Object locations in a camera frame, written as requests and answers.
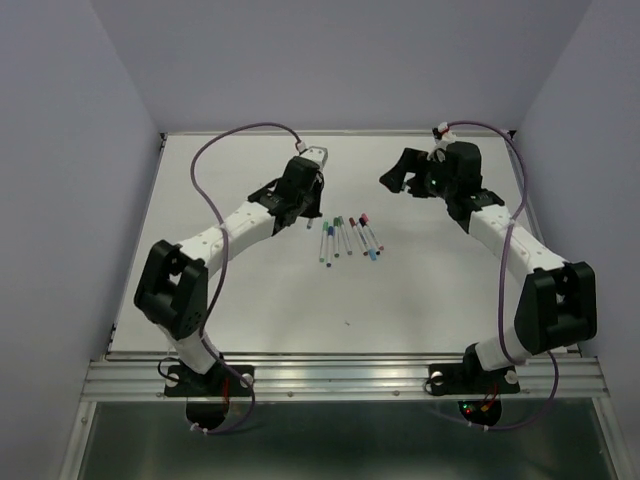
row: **marker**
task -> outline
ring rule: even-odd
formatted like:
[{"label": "marker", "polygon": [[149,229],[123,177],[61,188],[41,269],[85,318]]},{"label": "marker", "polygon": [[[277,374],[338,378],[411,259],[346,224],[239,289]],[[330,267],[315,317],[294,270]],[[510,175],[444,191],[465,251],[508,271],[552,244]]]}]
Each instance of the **marker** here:
[{"label": "marker", "polygon": [[333,219],[333,239],[334,239],[334,247],[335,247],[335,257],[338,258],[340,256],[340,232],[338,228],[340,227],[340,220],[338,217],[334,217]]},{"label": "marker", "polygon": [[371,238],[373,239],[373,243],[376,244],[376,247],[378,247],[378,249],[380,251],[384,250],[384,247],[382,246],[382,244],[378,241],[378,239],[376,238],[376,234],[373,233],[373,228],[371,228],[371,223],[369,223],[369,217],[367,217],[366,213],[363,213],[362,216],[360,217],[362,220],[364,220],[365,225],[367,226],[367,231],[369,232],[369,235],[371,235]]},{"label": "marker", "polygon": [[322,258],[323,260],[327,260],[329,258],[329,222],[327,221],[322,225],[322,245],[324,247],[324,250],[322,251]]},{"label": "marker", "polygon": [[325,245],[327,244],[327,230],[329,229],[329,222],[324,222],[322,226],[322,232],[320,235],[320,263],[324,263],[325,255]]},{"label": "marker", "polygon": [[362,235],[360,235],[360,232],[358,231],[358,227],[357,227],[357,223],[356,221],[353,219],[353,217],[349,217],[349,223],[351,224],[351,228],[353,228],[353,232],[356,236],[356,243],[358,245],[360,245],[360,250],[362,250],[362,254],[363,255],[369,255],[369,252],[367,252],[367,248],[365,247],[365,244],[363,243],[364,237]]},{"label": "marker", "polygon": [[336,249],[335,241],[336,239],[333,237],[333,227],[329,227],[329,241],[327,242],[329,244],[329,254],[327,255],[327,267],[331,266],[331,259],[333,258]]},{"label": "marker", "polygon": [[342,238],[344,240],[344,247],[347,249],[347,255],[353,255],[353,250],[351,250],[351,242],[349,241],[349,235],[347,235],[347,229],[344,228],[344,220],[342,215],[338,217],[338,221],[340,222],[340,232],[342,233]]},{"label": "marker", "polygon": [[356,223],[356,229],[358,230],[358,234],[360,235],[360,238],[362,239],[362,243],[364,245],[364,248],[369,252],[369,256],[371,257],[371,260],[375,260],[376,259],[376,251],[371,248],[371,246],[369,245],[369,242],[367,241],[367,237],[365,237],[364,235],[364,230],[362,230],[362,226],[359,223]]},{"label": "marker", "polygon": [[[364,232],[364,236],[367,237],[367,240],[369,240],[369,244],[370,245],[375,244],[375,242],[373,241],[373,238],[371,238],[371,234],[367,231],[367,224],[364,222],[364,219],[360,218],[358,222],[360,223],[360,227]],[[380,255],[380,248],[377,245],[376,245],[376,255]]]}]

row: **small screw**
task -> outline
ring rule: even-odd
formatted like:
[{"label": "small screw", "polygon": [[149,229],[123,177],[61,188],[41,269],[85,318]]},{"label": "small screw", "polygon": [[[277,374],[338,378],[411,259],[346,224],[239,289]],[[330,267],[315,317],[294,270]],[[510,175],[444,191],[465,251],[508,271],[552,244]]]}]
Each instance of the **small screw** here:
[{"label": "small screw", "polygon": [[509,370],[504,374],[504,381],[509,385],[515,385],[516,383],[518,383],[518,374],[513,370]]},{"label": "small screw", "polygon": [[240,386],[242,388],[247,388],[247,385],[253,385],[253,376],[250,373],[243,373],[242,378],[247,382],[246,384],[244,382],[240,382]]}]

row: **white connector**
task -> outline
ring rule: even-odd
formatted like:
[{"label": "white connector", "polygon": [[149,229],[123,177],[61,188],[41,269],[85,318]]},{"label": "white connector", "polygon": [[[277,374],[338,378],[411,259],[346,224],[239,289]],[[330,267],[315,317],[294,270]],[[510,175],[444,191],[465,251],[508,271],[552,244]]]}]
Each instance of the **white connector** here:
[{"label": "white connector", "polygon": [[296,150],[298,150],[298,153],[302,153],[307,149],[307,144],[304,143],[302,140],[300,140],[298,143],[296,143]]}]

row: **metal frame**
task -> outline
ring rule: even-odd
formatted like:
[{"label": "metal frame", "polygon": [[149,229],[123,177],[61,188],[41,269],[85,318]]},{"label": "metal frame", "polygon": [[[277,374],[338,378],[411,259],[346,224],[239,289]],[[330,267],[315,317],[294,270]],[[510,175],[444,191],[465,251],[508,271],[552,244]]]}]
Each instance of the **metal frame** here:
[{"label": "metal frame", "polygon": [[594,398],[593,406],[598,416],[602,435],[607,444],[609,457],[616,475],[621,480],[638,478],[637,472],[633,467],[633,462],[631,461],[631,456],[629,455],[629,449],[622,436],[620,424],[613,410],[611,398],[608,396]]},{"label": "metal frame", "polygon": [[[80,474],[98,402],[184,402],[184,399],[163,395],[164,380],[156,370],[160,358],[147,355],[147,359],[141,361],[91,363],[61,479],[77,478]],[[254,388],[259,402],[462,400],[462,396],[433,397],[424,391],[429,365],[460,360],[458,355],[236,354],[227,357],[231,365],[251,363],[256,367]],[[560,354],[558,365],[561,381],[556,397],[593,400],[616,475],[625,480],[636,478],[598,360]],[[549,359],[531,359],[527,365],[517,367],[517,373],[522,392],[510,395],[510,400],[548,397],[554,379]]]},{"label": "metal frame", "polygon": [[89,442],[91,425],[96,413],[95,402],[80,402],[73,422],[71,438],[60,470],[60,480],[76,479],[80,475],[82,459]]}]

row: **cable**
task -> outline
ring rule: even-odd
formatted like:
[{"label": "cable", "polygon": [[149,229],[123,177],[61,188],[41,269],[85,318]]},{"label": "cable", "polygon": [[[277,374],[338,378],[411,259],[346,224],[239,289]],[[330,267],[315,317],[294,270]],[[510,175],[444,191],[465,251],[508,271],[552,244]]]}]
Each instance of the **cable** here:
[{"label": "cable", "polygon": [[[492,125],[489,125],[487,123],[476,122],[474,120],[458,120],[455,122],[448,123],[449,127],[455,127],[460,125],[471,125],[476,127],[482,127],[500,135],[504,139],[504,141],[507,143],[507,145],[509,145],[513,153],[515,154],[516,158],[518,159],[518,163],[520,164],[520,169],[522,171],[522,199],[520,200],[520,205],[518,205],[518,208],[516,208],[515,212],[511,216],[511,221],[509,222],[509,226],[507,227],[507,231],[505,233],[504,246],[502,248],[502,258],[500,259],[500,281],[498,285],[498,339],[500,341],[500,349],[502,350],[502,354],[510,363],[514,365],[521,365],[522,363],[517,362],[507,351],[507,345],[504,339],[504,294],[505,294],[506,276],[507,276],[507,262],[509,259],[509,247],[511,245],[511,237],[513,236],[513,229],[515,227],[516,219],[518,218],[518,216],[520,216],[520,214],[523,212],[523,210],[527,206],[527,198],[529,195],[529,178],[527,174],[527,168],[524,163],[524,159],[522,158],[522,155],[520,155],[520,152],[518,151],[518,148],[516,147],[513,140],[509,137],[509,135],[507,135],[500,129]],[[558,368],[558,362],[556,361],[556,357],[550,351],[548,351],[547,354],[551,358],[551,363],[553,363],[554,381],[553,381],[553,387],[551,388],[551,393],[549,394],[549,397],[547,398],[547,400],[545,401],[544,405],[542,406],[539,412],[537,412],[535,415],[533,415],[529,419],[524,420],[523,422],[520,422],[520,423],[516,423],[514,425],[488,427],[485,425],[477,425],[469,422],[468,423],[469,426],[476,426],[484,430],[492,430],[492,431],[510,431],[510,430],[516,430],[518,428],[525,427],[527,425],[531,425],[532,423],[540,419],[542,416],[546,415],[547,412],[551,409],[553,400],[556,396],[556,392],[558,391],[558,384],[560,382],[560,370]],[[449,417],[448,415],[441,414],[440,412],[437,412],[435,410],[434,410],[434,413],[436,413],[440,417],[447,418],[449,420],[456,421],[459,423],[467,424],[466,421],[460,420],[458,418]]]},{"label": "cable", "polygon": [[[282,125],[280,123],[273,123],[273,122],[251,123],[249,125],[244,125],[242,127],[233,128],[231,130],[228,130],[212,138],[207,143],[205,143],[202,147],[200,147],[200,149],[196,152],[196,154],[193,156],[193,159],[191,160],[191,168],[190,168],[191,184],[193,185],[193,188],[195,188],[195,190],[204,199],[207,205],[209,205],[209,207],[213,211],[213,214],[216,216],[216,219],[218,220],[218,223],[220,225],[224,223],[224,219],[220,214],[220,210],[218,210],[218,207],[216,207],[215,203],[213,203],[213,200],[211,200],[211,197],[209,197],[209,195],[207,195],[207,193],[198,184],[198,179],[196,177],[196,165],[198,163],[198,159],[207,148],[209,148],[214,143],[222,140],[223,138],[238,132],[243,132],[245,130],[251,130],[251,129],[260,128],[260,127],[275,127],[275,128],[285,130],[289,132],[291,135],[293,135],[294,138],[296,139],[296,148],[298,148],[300,145],[304,145],[302,143],[302,140],[300,140],[300,137],[298,136],[298,134],[293,129],[287,127],[286,125]],[[204,336],[205,324],[209,320],[209,317],[211,316],[211,312],[213,311],[213,308],[215,307],[216,302],[218,301],[218,297],[220,296],[220,292],[222,291],[222,286],[224,285],[224,281],[227,276],[227,267],[229,265],[229,234],[227,233],[227,230],[224,227],[222,227],[220,230],[222,231],[222,267],[220,269],[220,279],[218,280],[218,285],[213,294],[213,298],[211,299],[211,303],[207,308],[207,315],[200,327],[200,330],[199,330],[200,338],[203,338]],[[247,419],[251,416],[251,413],[253,412],[253,409],[256,405],[256,394],[255,394],[255,391],[253,390],[253,385],[249,383],[247,380],[245,380],[242,377],[242,375],[240,375],[233,367],[228,365],[227,362],[225,362],[218,354],[216,354],[216,352],[211,347],[209,347],[207,342],[203,341],[202,345],[207,350],[207,352],[209,352],[209,354],[214,358],[216,362],[218,362],[227,372],[229,372],[231,376],[236,378],[238,381],[240,381],[243,385],[247,387],[247,389],[249,390],[249,394],[251,395],[251,404],[249,405],[249,409],[242,416],[242,418],[240,418],[240,420],[238,420],[236,423],[229,425],[228,427],[224,427],[220,430],[215,430],[215,431],[208,431],[208,430],[205,431],[197,427],[196,425],[192,425],[192,428],[195,430],[199,430],[202,433],[205,433],[208,435],[230,433],[236,430],[237,428],[239,428],[241,425],[243,425],[247,421]]]},{"label": "cable", "polygon": [[175,383],[180,383],[180,380],[179,380],[179,379],[176,379],[176,378],[174,378],[174,377],[171,377],[170,375],[168,375],[168,374],[166,374],[166,373],[164,373],[164,372],[162,371],[162,363],[163,363],[163,362],[166,362],[167,360],[171,360],[171,361],[173,361],[173,362],[180,363],[180,360],[179,360],[179,359],[177,359],[177,358],[175,358],[175,357],[164,357],[163,359],[161,359],[161,360],[158,362],[158,366],[156,367],[156,368],[158,369],[158,375],[160,375],[160,376],[161,376],[162,378],[164,378],[165,380],[169,380],[169,381],[171,381],[171,382],[175,382]]},{"label": "cable", "polygon": [[449,127],[459,126],[459,125],[473,125],[476,127],[483,127],[500,135],[504,139],[504,141],[507,142],[507,145],[509,145],[509,147],[515,154],[516,158],[518,159],[518,163],[520,164],[520,169],[522,170],[522,199],[520,200],[520,205],[518,205],[518,208],[516,208],[516,211],[511,216],[511,222],[509,222],[509,226],[507,227],[507,232],[504,237],[504,247],[502,248],[502,258],[500,260],[500,283],[498,286],[498,339],[500,341],[500,349],[502,350],[502,354],[505,356],[507,360],[509,360],[510,363],[514,365],[521,365],[521,362],[517,362],[513,357],[511,357],[511,355],[507,351],[507,345],[504,339],[504,293],[505,293],[505,284],[506,284],[506,277],[507,277],[507,261],[509,258],[509,246],[511,245],[513,228],[515,227],[515,221],[527,206],[527,198],[529,195],[529,176],[527,174],[527,168],[522,158],[522,155],[520,155],[520,152],[516,148],[515,143],[513,143],[513,140],[511,140],[509,135],[507,135],[500,129],[492,125],[482,123],[482,122],[476,122],[473,120],[459,120],[456,122],[449,123]]}]

